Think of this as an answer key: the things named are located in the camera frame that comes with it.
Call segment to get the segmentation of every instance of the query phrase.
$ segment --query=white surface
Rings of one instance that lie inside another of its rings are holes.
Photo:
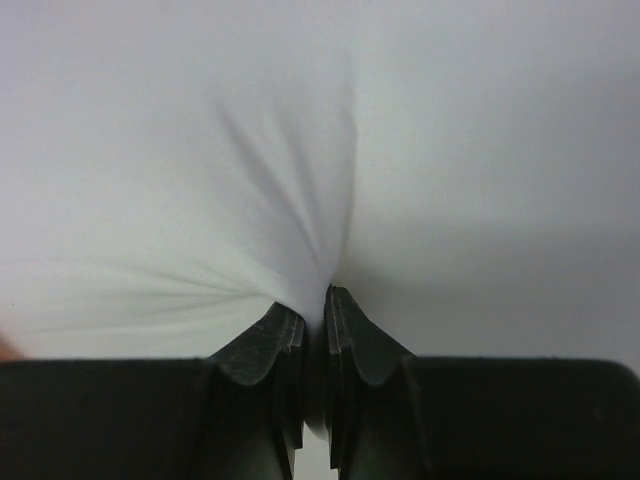
[[[205,355],[342,254],[416,352],[640,372],[640,3],[339,3],[4,0],[2,330]]]

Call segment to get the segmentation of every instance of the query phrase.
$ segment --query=black plastic part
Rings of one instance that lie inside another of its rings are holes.
[[[623,366],[416,358],[337,287],[325,326],[341,480],[640,479],[640,382]]]
[[[0,367],[0,478],[285,479],[304,322],[274,305],[209,359]]]

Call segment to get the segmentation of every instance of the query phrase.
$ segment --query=white cloth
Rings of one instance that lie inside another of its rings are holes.
[[[640,369],[640,3],[313,3],[2,2],[9,336],[207,354],[317,319],[348,230],[419,353]]]

